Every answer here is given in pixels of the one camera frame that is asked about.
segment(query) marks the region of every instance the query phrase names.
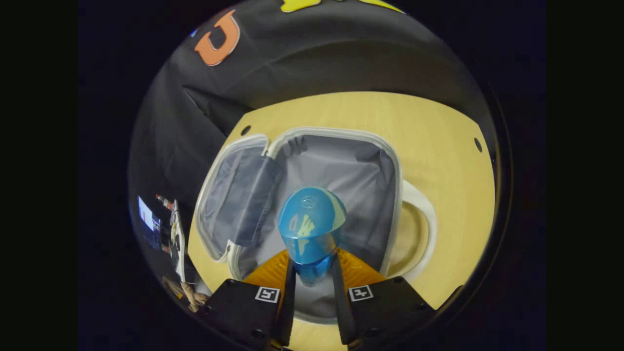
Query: orange letter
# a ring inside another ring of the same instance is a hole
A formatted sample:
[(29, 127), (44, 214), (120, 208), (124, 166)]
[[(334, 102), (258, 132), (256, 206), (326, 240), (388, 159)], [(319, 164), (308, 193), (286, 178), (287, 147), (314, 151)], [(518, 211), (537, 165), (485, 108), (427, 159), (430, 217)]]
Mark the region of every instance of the orange letter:
[(221, 27), (221, 30), (223, 30), (225, 34), (225, 41), (221, 47), (215, 49), (212, 45), (210, 32), (206, 33), (195, 46), (195, 51), (199, 52), (199, 56), (202, 57), (202, 60), (208, 66), (216, 66), (221, 63), (221, 61), (234, 51), (234, 48), (238, 44), (240, 29), (236, 21), (234, 21), (234, 17), (232, 17), (234, 11), (235, 10), (232, 10), (226, 13), (215, 23), (215, 28)]

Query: black fabric backdrop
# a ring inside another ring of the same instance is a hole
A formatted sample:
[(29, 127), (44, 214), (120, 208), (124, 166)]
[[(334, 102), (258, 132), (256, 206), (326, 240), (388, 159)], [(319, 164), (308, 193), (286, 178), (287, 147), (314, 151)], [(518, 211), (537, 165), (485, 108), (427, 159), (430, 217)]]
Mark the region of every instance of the black fabric backdrop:
[[(145, 230), (137, 196), (161, 219), (168, 217), (156, 194), (178, 200), (188, 233), (203, 180), (240, 117), (297, 97), (341, 91), (425, 97), (475, 120), (494, 153), (491, 116), (477, 83), (415, 19), (359, 1), (325, 1), (292, 13), (279, 5), (246, 1), (220, 11), (156, 75), (130, 148), (129, 209), (137, 233)], [(207, 66), (195, 46), (210, 31), (220, 47), (225, 37), (214, 23), (231, 9), (240, 28), (238, 45), (219, 65)]]

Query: wooden table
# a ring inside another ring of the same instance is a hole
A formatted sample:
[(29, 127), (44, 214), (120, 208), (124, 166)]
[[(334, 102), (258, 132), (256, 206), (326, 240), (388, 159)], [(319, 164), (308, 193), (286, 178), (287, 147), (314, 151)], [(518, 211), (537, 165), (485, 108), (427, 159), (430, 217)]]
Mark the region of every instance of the wooden table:
[[(416, 186), (436, 209), (438, 232), (433, 257), (423, 273), (409, 282), (438, 309), (465, 284), (490, 236), (494, 217), (494, 175), (479, 126), (465, 115), (420, 97), (386, 92), (340, 92), (281, 102), (245, 114), (226, 140), (241, 131), (264, 133), (275, 140), (301, 126), (359, 129), (376, 133), (393, 146), (403, 178)], [(480, 142), (482, 152), (475, 145)], [(427, 235), (424, 216), (410, 205), (401, 209), (399, 230), (388, 274), (399, 272), (420, 257)], [(227, 264), (214, 262), (195, 229), (189, 233), (188, 254), (214, 291), (231, 278)], [(289, 348), (344, 350), (337, 325), (295, 320)]]

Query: gray fabric lining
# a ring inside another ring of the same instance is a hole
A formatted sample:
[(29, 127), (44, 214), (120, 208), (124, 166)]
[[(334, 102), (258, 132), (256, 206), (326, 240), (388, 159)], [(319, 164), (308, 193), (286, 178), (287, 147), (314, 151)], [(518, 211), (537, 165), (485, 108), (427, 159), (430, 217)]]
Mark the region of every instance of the gray fabric lining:
[[(275, 161), (262, 150), (251, 147), (224, 158), (201, 211), (200, 225), (213, 228), (205, 239), (219, 254), (228, 239), (241, 245), (240, 276), (285, 249), (277, 218), (288, 196), (302, 187), (322, 187), (340, 198), (347, 210), (341, 247), (379, 270), (396, 201), (390, 156), (370, 142), (324, 136), (288, 140)], [(335, 322), (331, 276), (313, 287), (297, 276), (295, 311), (311, 322)]]
[[(341, 247), (376, 270), (381, 268), (395, 204), (395, 166), (388, 154), (364, 141), (303, 136), (291, 139), (278, 153), (283, 180), (261, 230), (258, 247), (242, 248), (238, 264), (243, 277), (285, 249), (277, 229), (281, 205), (302, 187), (323, 187), (344, 203), (347, 219)], [(333, 322), (334, 290), (327, 276), (314, 287), (297, 280), (297, 316)]]

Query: open zipper bag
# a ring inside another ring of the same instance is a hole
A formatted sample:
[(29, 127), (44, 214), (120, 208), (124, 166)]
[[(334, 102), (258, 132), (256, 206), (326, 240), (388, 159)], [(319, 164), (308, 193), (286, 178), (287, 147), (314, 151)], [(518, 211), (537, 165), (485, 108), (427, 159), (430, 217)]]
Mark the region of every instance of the open zipper bag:
[[(281, 206), (303, 187), (336, 194), (347, 210), (341, 248), (386, 275), (403, 202), (427, 220), (419, 260), (395, 275), (408, 281), (427, 265), (436, 244), (431, 202), (402, 179), (401, 165), (383, 138), (366, 131), (298, 127), (269, 143), (252, 134), (224, 147), (202, 185), (195, 225), (210, 258), (228, 264), (243, 280), (285, 249), (277, 228)], [(334, 288), (328, 274), (313, 287), (297, 277), (295, 318), (335, 323)]]

